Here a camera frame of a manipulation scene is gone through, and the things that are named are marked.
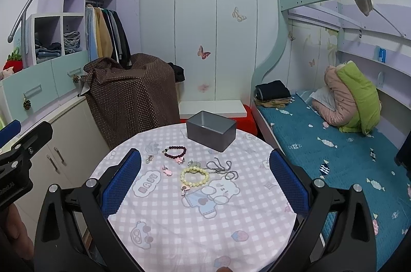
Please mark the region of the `person's left hand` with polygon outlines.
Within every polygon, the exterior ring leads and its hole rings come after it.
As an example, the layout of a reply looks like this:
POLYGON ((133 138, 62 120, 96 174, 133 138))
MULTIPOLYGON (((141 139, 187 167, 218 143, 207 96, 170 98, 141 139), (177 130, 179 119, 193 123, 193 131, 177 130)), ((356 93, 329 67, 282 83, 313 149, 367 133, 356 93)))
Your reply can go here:
POLYGON ((17 256, 25 260, 33 259, 34 245, 15 204, 1 214, 1 229, 17 256))

